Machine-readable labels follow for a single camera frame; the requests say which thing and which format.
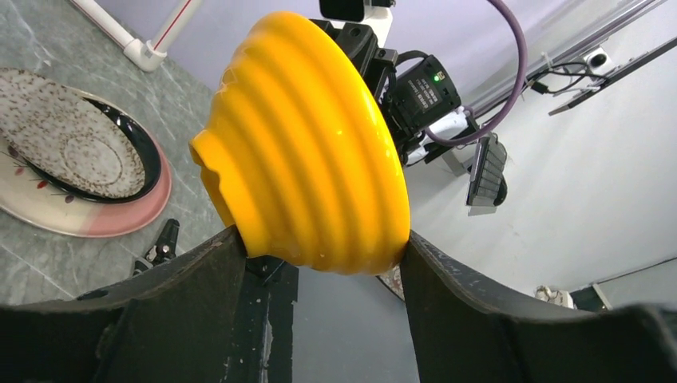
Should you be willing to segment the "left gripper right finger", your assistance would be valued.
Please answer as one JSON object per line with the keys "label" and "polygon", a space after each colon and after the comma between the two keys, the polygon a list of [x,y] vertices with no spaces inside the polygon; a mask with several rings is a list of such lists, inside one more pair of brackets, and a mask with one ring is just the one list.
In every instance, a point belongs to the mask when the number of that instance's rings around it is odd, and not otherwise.
{"label": "left gripper right finger", "polygon": [[676,307],[588,312],[533,298],[417,233],[400,265],[422,382],[673,382]]}

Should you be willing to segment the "yellow ribbed ceramic bowl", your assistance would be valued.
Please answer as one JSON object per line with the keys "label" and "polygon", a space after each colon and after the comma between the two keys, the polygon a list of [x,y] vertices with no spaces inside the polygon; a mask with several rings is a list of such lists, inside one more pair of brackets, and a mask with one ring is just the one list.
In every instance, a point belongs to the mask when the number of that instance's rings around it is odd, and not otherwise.
{"label": "yellow ribbed ceramic bowl", "polygon": [[410,205],[394,142],[357,69],[310,19],[279,11],[254,24],[189,147],[249,258],[338,274],[401,261]]}

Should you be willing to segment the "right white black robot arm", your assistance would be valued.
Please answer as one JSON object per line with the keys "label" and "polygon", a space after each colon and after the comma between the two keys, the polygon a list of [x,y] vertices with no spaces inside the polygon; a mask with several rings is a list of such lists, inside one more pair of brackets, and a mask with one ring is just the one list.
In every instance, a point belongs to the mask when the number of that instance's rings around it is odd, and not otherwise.
{"label": "right white black robot arm", "polygon": [[380,48],[376,33],[367,25],[336,27],[319,19],[313,23],[341,48],[365,81],[401,164],[429,163],[445,152],[427,136],[426,129],[446,140],[465,138],[479,130],[435,56],[418,50],[398,53]]}

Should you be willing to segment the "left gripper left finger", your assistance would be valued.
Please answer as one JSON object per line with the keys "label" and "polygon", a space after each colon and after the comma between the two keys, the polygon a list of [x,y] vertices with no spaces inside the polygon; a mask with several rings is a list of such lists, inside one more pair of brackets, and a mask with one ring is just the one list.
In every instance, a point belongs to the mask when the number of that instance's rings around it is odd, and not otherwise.
{"label": "left gripper left finger", "polygon": [[73,300],[1,308],[4,382],[221,382],[245,269],[234,227]]}

